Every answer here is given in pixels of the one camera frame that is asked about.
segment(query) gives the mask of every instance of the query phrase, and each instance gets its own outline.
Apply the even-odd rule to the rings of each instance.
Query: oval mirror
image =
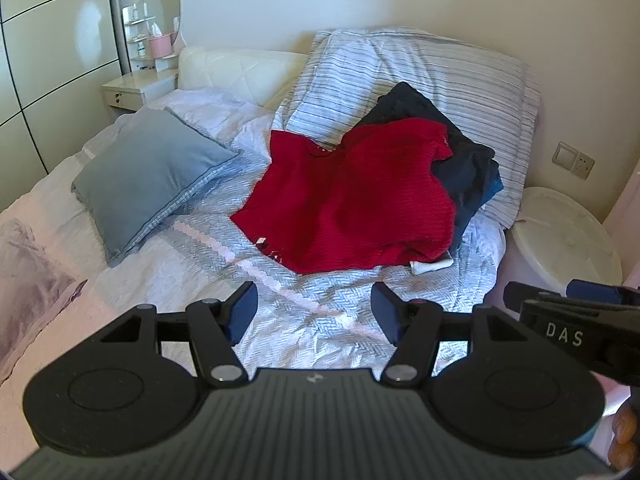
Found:
[[[180,0],[141,0],[138,11],[145,17],[153,17],[162,34],[171,34],[173,44],[180,27]]]

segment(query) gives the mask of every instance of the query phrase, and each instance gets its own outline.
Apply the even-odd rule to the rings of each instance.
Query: round lid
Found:
[[[602,224],[575,200],[545,187],[524,190],[513,239],[549,287],[565,293],[571,280],[620,285],[618,250]]]

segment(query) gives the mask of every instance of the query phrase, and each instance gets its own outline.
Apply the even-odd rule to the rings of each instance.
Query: bed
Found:
[[[258,312],[235,348],[250,374],[259,366],[370,367],[379,375],[394,347],[369,309],[373,282],[383,280],[403,298],[426,297],[450,311],[469,312],[482,303],[505,249],[504,225],[487,211],[470,222],[451,267],[421,276],[405,267],[296,275],[256,250],[230,222],[270,162],[274,111],[277,120],[280,102],[293,97],[291,88],[307,61],[281,52],[183,51],[179,90],[149,106],[179,111],[242,153],[233,162],[235,171],[167,218],[115,267],[106,264],[92,217],[70,188],[131,116],[118,118],[0,214],[0,224],[15,218],[28,225],[50,258],[87,280],[0,385],[0,468],[11,470],[36,449],[21,410],[30,377],[136,304],[179,311],[198,298],[226,298],[252,280]],[[463,356],[465,346],[442,346],[436,370]],[[186,344],[164,344],[162,352],[193,369]]]

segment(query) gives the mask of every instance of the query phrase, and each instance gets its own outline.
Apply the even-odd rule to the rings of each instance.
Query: black garment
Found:
[[[492,160],[495,152],[465,137],[430,100],[404,82],[378,99],[378,104],[356,126],[386,124],[410,117],[428,119],[447,127],[453,156],[434,162],[431,171],[456,205],[451,248],[457,249],[466,226],[480,209],[482,198],[498,175],[498,163]]]

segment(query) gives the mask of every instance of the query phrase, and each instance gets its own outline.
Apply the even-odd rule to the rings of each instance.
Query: nightstand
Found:
[[[114,111],[136,111],[177,86],[177,70],[136,70],[102,85],[102,94],[110,107],[117,108]]]

